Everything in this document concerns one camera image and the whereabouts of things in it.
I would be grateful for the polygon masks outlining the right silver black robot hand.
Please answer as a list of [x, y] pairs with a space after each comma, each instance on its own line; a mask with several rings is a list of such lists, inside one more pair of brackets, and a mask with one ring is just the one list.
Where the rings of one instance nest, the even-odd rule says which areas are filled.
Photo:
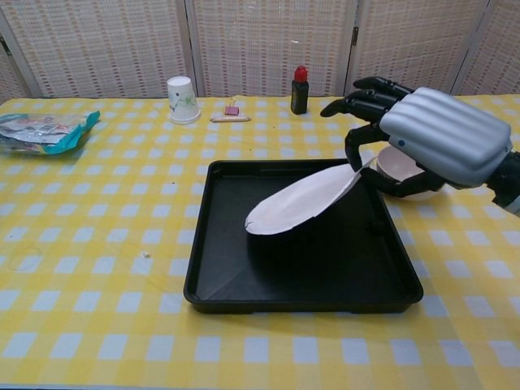
[[[406, 197], [485, 184], [501, 207], [519, 197], [519, 153], [505, 121], [436, 89], [410, 89], [379, 76], [356, 80], [355, 91], [322, 109], [322, 117], [351, 114], [366, 121], [345, 138], [350, 165], [382, 193]], [[364, 167], [361, 145], [386, 141], [412, 158], [422, 173], [389, 179]]]

